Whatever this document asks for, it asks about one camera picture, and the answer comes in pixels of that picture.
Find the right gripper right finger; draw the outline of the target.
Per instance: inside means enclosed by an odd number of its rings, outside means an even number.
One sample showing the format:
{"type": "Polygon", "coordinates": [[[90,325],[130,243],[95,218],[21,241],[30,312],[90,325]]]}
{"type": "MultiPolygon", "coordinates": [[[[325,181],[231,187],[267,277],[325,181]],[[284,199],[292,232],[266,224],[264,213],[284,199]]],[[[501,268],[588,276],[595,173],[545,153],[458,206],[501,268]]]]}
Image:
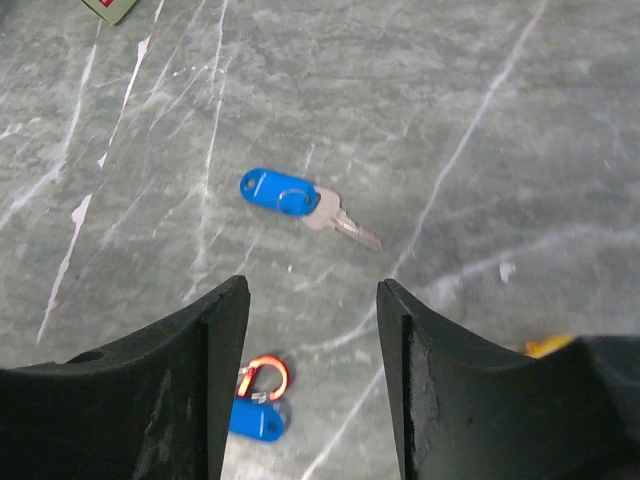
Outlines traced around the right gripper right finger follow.
{"type": "Polygon", "coordinates": [[[635,479],[639,340],[582,336],[541,358],[494,344],[398,282],[377,323],[404,479],[635,479]]]}

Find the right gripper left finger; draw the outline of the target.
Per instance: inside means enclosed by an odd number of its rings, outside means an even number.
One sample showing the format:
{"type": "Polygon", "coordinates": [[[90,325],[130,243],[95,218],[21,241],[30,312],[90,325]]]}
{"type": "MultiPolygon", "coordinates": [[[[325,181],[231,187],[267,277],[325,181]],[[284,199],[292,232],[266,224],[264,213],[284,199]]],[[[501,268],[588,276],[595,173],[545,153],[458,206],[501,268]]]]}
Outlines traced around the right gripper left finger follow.
{"type": "Polygon", "coordinates": [[[217,479],[248,323],[236,275],[65,363],[1,373],[5,479],[217,479]]]}

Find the yellow key tag with key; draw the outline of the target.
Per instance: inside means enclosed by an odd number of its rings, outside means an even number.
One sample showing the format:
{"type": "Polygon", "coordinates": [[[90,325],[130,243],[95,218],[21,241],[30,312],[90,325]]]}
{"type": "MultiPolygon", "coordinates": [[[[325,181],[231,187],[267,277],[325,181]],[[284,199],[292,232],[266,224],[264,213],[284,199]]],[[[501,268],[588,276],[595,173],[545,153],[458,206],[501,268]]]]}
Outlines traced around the yellow key tag with key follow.
{"type": "Polygon", "coordinates": [[[567,334],[550,336],[539,342],[526,342],[525,354],[531,358],[542,358],[570,344],[574,337],[567,334]]]}

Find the blue white key tag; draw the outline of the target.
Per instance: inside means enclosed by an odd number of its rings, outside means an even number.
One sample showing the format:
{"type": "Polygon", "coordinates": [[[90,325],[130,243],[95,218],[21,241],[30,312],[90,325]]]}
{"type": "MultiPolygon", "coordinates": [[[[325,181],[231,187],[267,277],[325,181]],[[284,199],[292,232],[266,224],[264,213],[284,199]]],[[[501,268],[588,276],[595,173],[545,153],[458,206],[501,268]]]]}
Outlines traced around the blue white key tag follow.
{"type": "Polygon", "coordinates": [[[275,442],[283,435],[285,422],[279,411],[270,404],[235,398],[229,431],[261,442],[275,442]]]}

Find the red carabiner clip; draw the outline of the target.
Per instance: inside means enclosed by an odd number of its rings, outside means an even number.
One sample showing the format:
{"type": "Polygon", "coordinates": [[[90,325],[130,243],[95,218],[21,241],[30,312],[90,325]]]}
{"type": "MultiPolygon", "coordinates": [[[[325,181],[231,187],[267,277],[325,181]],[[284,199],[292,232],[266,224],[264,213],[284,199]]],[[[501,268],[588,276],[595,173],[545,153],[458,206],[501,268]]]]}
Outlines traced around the red carabiner clip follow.
{"type": "Polygon", "coordinates": [[[287,392],[289,383],[290,373],[284,361],[263,355],[239,369],[236,396],[256,403],[275,402],[287,392]]]}

